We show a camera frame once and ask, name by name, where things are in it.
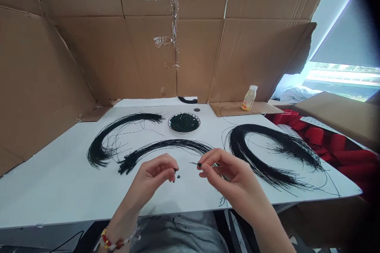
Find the white table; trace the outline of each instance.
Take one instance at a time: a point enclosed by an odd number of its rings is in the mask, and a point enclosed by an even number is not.
[[[166,106],[146,106],[160,104]],[[200,112],[194,112],[194,108],[199,108]],[[234,127],[233,124],[252,123],[277,128],[262,115],[217,118],[209,105],[183,104],[176,98],[123,100],[98,122],[77,123],[34,157],[0,179],[0,228],[110,219],[127,192],[140,163],[163,153],[169,153],[176,158],[180,167],[177,172],[180,179],[177,179],[175,183],[165,182],[142,209],[141,215],[229,208],[228,203],[220,205],[221,194],[209,185],[206,179],[199,178],[196,166],[189,163],[197,162],[200,157],[182,149],[155,151],[139,162],[129,175],[120,175],[117,172],[119,165],[114,161],[111,161],[106,168],[95,169],[90,166],[86,153],[98,132],[116,118],[141,111],[160,113],[166,120],[159,125],[146,122],[147,130],[139,131],[142,129],[141,125],[131,125],[126,128],[122,133],[135,133],[118,136],[121,145],[128,143],[120,151],[130,149],[120,154],[120,159],[130,151],[148,143],[174,138],[199,140],[213,147],[223,148],[223,140],[231,127]],[[167,119],[178,112],[195,113],[201,119],[199,129],[190,134],[177,134],[171,131],[167,125]],[[267,142],[271,142],[260,135],[253,135],[250,140],[264,146]],[[313,169],[306,165],[302,166],[299,161],[281,154],[270,153],[265,148],[254,144],[250,144],[250,148],[267,164],[293,169],[304,177],[303,181],[316,187],[326,182],[325,173],[311,173]],[[337,190],[340,197],[361,193],[356,184],[333,167],[325,162],[323,166],[331,177],[331,179],[327,177],[323,191],[292,189],[288,193],[261,180],[260,183],[274,205],[338,198]]]

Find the bundle of black cords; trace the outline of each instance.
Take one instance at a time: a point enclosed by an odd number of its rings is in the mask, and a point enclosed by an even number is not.
[[[127,115],[114,120],[112,123],[105,126],[95,137],[87,151],[87,159],[91,166],[95,168],[106,167],[109,159],[117,153],[116,145],[112,144],[110,147],[103,146],[103,140],[107,135],[116,128],[131,124],[138,121],[151,121],[153,123],[161,123],[165,118],[162,115],[152,113],[136,113]]]
[[[310,185],[297,179],[299,175],[294,171],[272,167],[261,161],[246,143],[246,137],[251,133],[266,136],[277,143],[276,146],[268,149],[278,153],[286,153],[312,166],[315,170],[324,171],[318,155],[300,138],[261,125],[245,124],[234,127],[228,134],[231,153],[248,162],[254,173],[268,184],[281,188],[289,188],[290,186],[301,189],[310,188]]]
[[[198,103],[198,99],[186,100],[184,97],[178,97],[178,99],[182,103],[186,103],[186,104],[197,104]]]
[[[213,149],[213,147],[196,140],[184,140],[184,139],[162,140],[159,142],[150,143],[124,156],[124,160],[118,162],[120,164],[118,172],[120,174],[123,174],[124,172],[128,174],[146,154],[152,151],[155,151],[160,148],[178,148],[178,147],[182,149],[192,150],[199,155],[203,155],[206,152]]]

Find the bracelet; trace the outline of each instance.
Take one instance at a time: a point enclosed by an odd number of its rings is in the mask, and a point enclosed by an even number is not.
[[[107,232],[107,228],[105,228],[102,232],[102,235],[101,235],[101,238],[100,238],[100,244],[105,248],[107,249],[109,252],[113,252],[115,251],[116,249],[119,250],[120,248],[122,248],[125,244],[129,243],[131,241],[131,239],[136,236],[137,240],[140,240],[141,239],[141,235],[137,235],[137,231],[139,230],[140,228],[136,226],[135,230],[133,231],[132,235],[130,237],[128,237],[127,239],[125,240],[122,240],[121,238],[119,240],[116,241],[115,244],[112,244],[111,241],[108,240],[107,236],[106,236],[106,232]]]

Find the small dish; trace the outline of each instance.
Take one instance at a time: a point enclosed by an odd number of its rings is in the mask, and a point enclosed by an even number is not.
[[[174,116],[176,116],[176,115],[180,115],[180,114],[189,114],[189,115],[191,115],[193,118],[195,118],[195,119],[197,120],[197,122],[198,122],[198,127],[197,127],[196,129],[192,130],[192,131],[189,131],[189,132],[179,132],[179,131],[173,130],[172,127],[171,127],[171,119],[172,119]],[[194,115],[193,113],[177,113],[177,114],[172,115],[172,116],[170,117],[170,119],[167,121],[167,125],[169,126],[169,128],[170,128],[172,131],[174,131],[174,132],[176,132],[176,133],[178,133],[178,134],[188,134],[188,133],[191,133],[191,132],[197,130],[197,129],[201,126],[201,120],[200,120],[200,118],[198,118],[198,116]]]

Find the plastic bottle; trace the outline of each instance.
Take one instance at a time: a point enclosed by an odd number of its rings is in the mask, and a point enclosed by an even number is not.
[[[250,111],[251,110],[252,104],[253,104],[253,102],[255,101],[255,98],[256,98],[256,90],[257,90],[257,86],[256,85],[249,86],[249,90],[245,94],[243,105],[241,106],[241,108],[244,111]]]

